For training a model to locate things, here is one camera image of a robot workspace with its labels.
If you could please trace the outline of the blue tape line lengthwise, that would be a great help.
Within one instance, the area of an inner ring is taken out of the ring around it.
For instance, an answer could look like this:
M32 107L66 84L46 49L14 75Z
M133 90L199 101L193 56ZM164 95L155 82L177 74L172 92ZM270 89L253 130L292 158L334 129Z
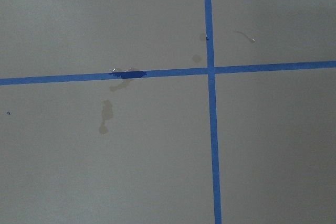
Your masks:
M204 0L204 5L205 5L205 27L206 27L205 36L206 36L206 49L207 49L209 122L211 130L214 223L220 224L222 223L222 206L221 206L221 191L220 191L221 185L220 185L219 151L218 151L212 0Z

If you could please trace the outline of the brown table mat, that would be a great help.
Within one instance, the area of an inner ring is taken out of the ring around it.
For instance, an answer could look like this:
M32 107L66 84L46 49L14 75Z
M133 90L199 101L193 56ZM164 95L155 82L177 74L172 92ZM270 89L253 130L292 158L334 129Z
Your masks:
M222 223L335 223L335 0L212 0ZM214 223L204 0L1 0L1 223Z

